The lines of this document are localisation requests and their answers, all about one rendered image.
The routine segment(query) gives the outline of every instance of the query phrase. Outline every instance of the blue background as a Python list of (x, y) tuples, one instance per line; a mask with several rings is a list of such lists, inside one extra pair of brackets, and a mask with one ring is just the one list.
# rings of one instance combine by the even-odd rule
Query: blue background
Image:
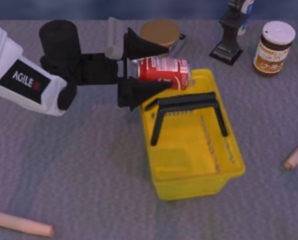
[[(228, 0), (0, 0), (0, 19), (218, 19)], [(255, 0), (252, 19), (298, 20), (298, 0)]]

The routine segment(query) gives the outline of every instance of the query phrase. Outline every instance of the can top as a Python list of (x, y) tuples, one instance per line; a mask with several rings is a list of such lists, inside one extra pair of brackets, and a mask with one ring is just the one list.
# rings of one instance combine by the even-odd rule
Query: can top
[(283, 21), (270, 21), (263, 26), (263, 37), (277, 45), (290, 44), (296, 37), (295, 29)]
[(152, 43), (170, 47), (180, 37), (179, 27), (167, 19), (156, 19), (146, 22), (140, 31), (140, 36)]

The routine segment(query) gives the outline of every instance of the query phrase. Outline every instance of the white jar lid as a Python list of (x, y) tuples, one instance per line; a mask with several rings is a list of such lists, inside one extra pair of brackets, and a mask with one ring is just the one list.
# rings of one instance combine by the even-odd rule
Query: white jar lid
[(273, 44), (287, 45), (295, 39), (296, 31), (283, 21), (270, 21), (263, 26), (262, 35)]

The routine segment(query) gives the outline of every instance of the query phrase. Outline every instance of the basket handle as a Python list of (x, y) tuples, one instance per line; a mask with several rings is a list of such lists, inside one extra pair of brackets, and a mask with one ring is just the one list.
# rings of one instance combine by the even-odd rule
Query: basket handle
[(157, 145), (160, 131), (164, 121), (164, 116), (166, 113), (170, 112), (192, 111), (196, 109), (212, 107), (217, 117), (221, 134), (224, 137), (228, 136), (228, 130), (226, 128), (225, 121), (219, 103), (216, 99), (216, 94), (214, 92), (156, 98), (154, 101), (149, 103), (144, 108), (144, 110), (149, 111), (156, 105), (158, 105), (159, 107), (153, 126), (150, 143), (151, 146)]

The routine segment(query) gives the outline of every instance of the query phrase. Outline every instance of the black cylinder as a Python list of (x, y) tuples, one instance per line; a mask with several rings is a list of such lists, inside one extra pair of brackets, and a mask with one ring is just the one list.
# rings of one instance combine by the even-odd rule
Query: black cylinder
[(50, 61), (76, 61), (81, 56), (77, 27), (71, 21), (53, 20), (39, 30), (44, 55)]

